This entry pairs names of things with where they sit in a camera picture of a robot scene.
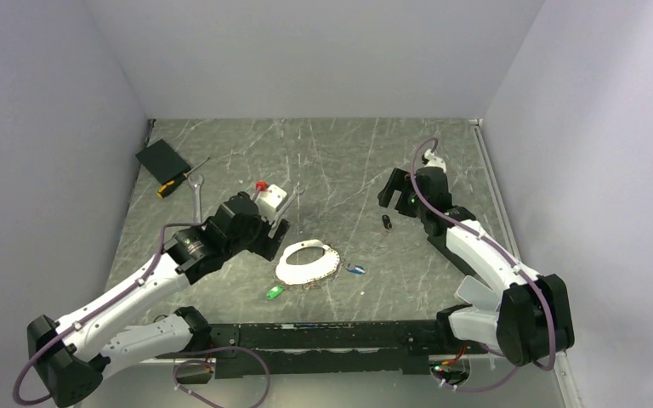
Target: floor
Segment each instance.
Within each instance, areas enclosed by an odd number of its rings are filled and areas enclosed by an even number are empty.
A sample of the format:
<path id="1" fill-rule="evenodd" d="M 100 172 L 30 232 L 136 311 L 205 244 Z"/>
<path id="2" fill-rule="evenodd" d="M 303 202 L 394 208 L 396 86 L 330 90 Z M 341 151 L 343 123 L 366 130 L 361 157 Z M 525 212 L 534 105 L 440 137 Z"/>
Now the floor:
<path id="1" fill-rule="evenodd" d="M 433 319 L 457 303 L 453 293 L 463 275 L 427 241 L 422 225 L 394 209 L 381 208 L 377 193 L 393 167 L 407 169 L 415 147 L 440 138 L 451 192 L 504 245 L 485 164 L 466 120 L 287 119 L 159 120 L 150 143 L 165 139 L 184 159 L 211 160 L 204 176 L 202 214 L 240 190 L 251 193 L 266 180 L 291 190 L 306 188 L 286 214 L 292 228 L 282 248 L 320 239 L 365 275 L 344 269 L 309 290 L 287 289 L 275 300 L 266 292 L 278 283 L 272 263 L 242 253 L 224 268 L 151 308 L 136 323 L 153 321 L 180 306 L 197 307 L 213 323 Z M 191 220 L 187 184 L 171 196 L 156 195 L 157 182 L 139 171 L 108 287 L 141 266 L 154 251 L 159 228 Z M 387 235 L 381 217 L 394 229 Z"/>

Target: marble surface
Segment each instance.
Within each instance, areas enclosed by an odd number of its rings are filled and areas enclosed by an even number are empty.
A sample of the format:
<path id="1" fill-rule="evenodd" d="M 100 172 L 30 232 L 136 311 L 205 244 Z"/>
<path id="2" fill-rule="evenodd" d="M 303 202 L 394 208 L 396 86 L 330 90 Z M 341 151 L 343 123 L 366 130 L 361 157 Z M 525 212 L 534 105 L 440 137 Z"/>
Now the marble surface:
<path id="1" fill-rule="evenodd" d="M 439 154 L 446 159 L 455 204 L 472 211 L 504 244 L 485 165 L 467 120 L 157 121 L 150 143 L 165 139 L 192 164 L 211 156 L 196 171 L 205 179 L 204 217 L 236 192 L 253 192 L 255 181 L 287 191 L 300 182 L 306 192 L 287 210 L 292 228 L 282 249 L 320 239 L 343 261 L 363 265 L 366 274 L 340 269 L 319 286 L 287 288 L 270 301 L 265 293 L 278 283 L 278 256 L 269 263 L 243 252 L 219 272 L 156 304 L 135 323 L 150 323 L 188 305 L 212 323 L 433 319 L 437 311 L 457 303 L 453 294 L 463 275 L 427 242 L 416 219 L 381 208 L 377 200 L 392 168 L 407 169 L 414 148 L 433 135 L 440 138 Z M 141 168 L 107 288 L 148 259 L 163 224 L 191 220 L 187 184 L 164 200 L 156 196 L 157 188 Z M 387 235 L 383 214 L 394 224 Z"/>

